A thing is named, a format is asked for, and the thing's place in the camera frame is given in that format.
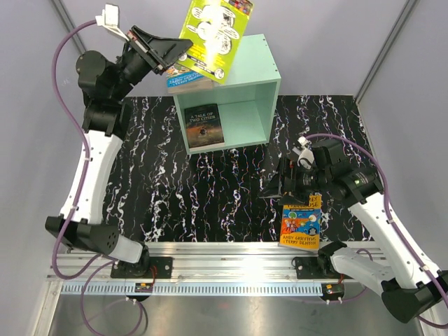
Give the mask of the blue 26-Storey Treehouse book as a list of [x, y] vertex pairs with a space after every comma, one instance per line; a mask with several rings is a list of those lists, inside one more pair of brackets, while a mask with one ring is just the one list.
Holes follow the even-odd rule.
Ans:
[[180, 64], [169, 67], [165, 75], [169, 94], [177, 95], [214, 88], [214, 82], [211, 79]]

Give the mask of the lime green book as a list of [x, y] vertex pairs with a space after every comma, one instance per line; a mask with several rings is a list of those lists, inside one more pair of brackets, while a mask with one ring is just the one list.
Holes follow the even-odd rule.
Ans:
[[191, 1], [179, 37], [192, 46], [178, 63], [218, 84], [230, 73], [253, 11], [252, 1]]

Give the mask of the dark Tale of Two Cities book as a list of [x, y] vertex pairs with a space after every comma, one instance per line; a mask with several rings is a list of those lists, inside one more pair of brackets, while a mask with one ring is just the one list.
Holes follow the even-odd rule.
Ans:
[[184, 115], [189, 149], [218, 146], [225, 143], [217, 104], [186, 108]]

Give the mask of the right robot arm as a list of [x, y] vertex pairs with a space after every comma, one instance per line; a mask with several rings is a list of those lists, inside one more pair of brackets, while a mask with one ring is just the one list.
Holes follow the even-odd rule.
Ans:
[[355, 167], [344, 152], [344, 144], [357, 148], [367, 158], [372, 155], [335, 134], [318, 134], [320, 140], [312, 143], [314, 137], [299, 138], [296, 160], [280, 159], [260, 197], [298, 207], [309, 203], [310, 196], [329, 193], [367, 228], [388, 265], [334, 241], [318, 249], [316, 261], [304, 262], [304, 270], [328, 279], [348, 276], [378, 294], [398, 321], [419, 319], [437, 328], [438, 324], [422, 314], [447, 301], [447, 271], [422, 251], [393, 211], [389, 186], [379, 164], [374, 161], [370, 167]]

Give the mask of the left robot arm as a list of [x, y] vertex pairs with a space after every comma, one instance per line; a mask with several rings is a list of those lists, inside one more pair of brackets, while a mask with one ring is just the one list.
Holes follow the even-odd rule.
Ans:
[[147, 247], [102, 222], [102, 204], [111, 168], [127, 135], [132, 107], [124, 98], [149, 73], [163, 74], [193, 46], [188, 38], [160, 38], [133, 26], [115, 62], [100, 52], [84, 52], [76, 62], [83, 93], [82, 123], [74, 126], [83, 142], [68, 197], [58, 216], [49, 216], [46, 230], [60, 245], [96, 253], [126, 264], [133, 277], [151, 269]]

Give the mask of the orange 130-Storey Treehouse book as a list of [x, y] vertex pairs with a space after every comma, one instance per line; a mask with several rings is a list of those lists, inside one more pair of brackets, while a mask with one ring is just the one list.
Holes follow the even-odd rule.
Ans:
[[279, 245], [304, 251], [318, 251], [321, 206], [320, 194], [311, 195], [308, 204], [283, 205]]

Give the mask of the mint green open box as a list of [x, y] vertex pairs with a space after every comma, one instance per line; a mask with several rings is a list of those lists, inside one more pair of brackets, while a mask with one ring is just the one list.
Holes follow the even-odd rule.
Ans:
[[[268, 143], [280, 84], [281, 75], [265, 36], [243, 36], [225, 84], [174, 95], [187, 154]], [[191, 148], [184, 110], [205, 104], [218, 105], [224, 144]]]

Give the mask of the black marble pattern mat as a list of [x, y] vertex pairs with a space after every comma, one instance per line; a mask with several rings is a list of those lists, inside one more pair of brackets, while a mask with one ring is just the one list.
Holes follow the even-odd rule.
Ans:
[[281, 205], [262, 199], [279, 160], [304, 134], [347, 138], [351, 163], [369, 167], [367, 132], [353, 97], [281, 95], [266, 144], [189, 155], [171, 97], [132, 97], [113, 164], [104, 222], [145, 242], [277, 242]]

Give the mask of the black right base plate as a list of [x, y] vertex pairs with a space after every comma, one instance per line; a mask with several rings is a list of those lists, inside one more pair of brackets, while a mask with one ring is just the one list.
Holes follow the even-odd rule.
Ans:
[[345, 275], [335, 270], [330, 260], [325, 257], [294, 257], [292, 266], [297, 279], [346, 279]]

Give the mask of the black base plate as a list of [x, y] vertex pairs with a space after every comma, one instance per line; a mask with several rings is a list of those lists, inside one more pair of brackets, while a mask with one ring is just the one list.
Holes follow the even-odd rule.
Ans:
[[149, 279], [155, 274], [156, 279], [171, 279], [173, 270], [172, 257], [149, 256], [140, 263], [119, 261], [112, 266], [112, 279]]
[[292, 266], [297, 279], [346, 279], [345, 275], [335, 270], [330, 260], [325, 257], [294, 257]]

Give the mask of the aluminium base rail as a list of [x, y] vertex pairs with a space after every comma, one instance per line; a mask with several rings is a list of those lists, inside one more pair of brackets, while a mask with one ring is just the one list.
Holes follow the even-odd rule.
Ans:
[[74, 280], [48, 273], [61, 294], [182, 296], [305, 296], [322, 294], [322, 285], [337, 283], [305, 273], [294, 265], [310, 252], [277, 243], [161, 242], [149, 245], [157, 274], [142, 279], [114, 279], [112, 266], [98, 258]]

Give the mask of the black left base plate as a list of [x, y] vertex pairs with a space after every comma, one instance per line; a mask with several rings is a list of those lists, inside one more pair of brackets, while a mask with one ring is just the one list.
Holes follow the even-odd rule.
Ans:
[[149, 256], [140, 263], [119, 261], [112, 266], [112, 279], [149, 279], [155, 274], [156, 279], [171, 279], [173, 270], [172, 257]]

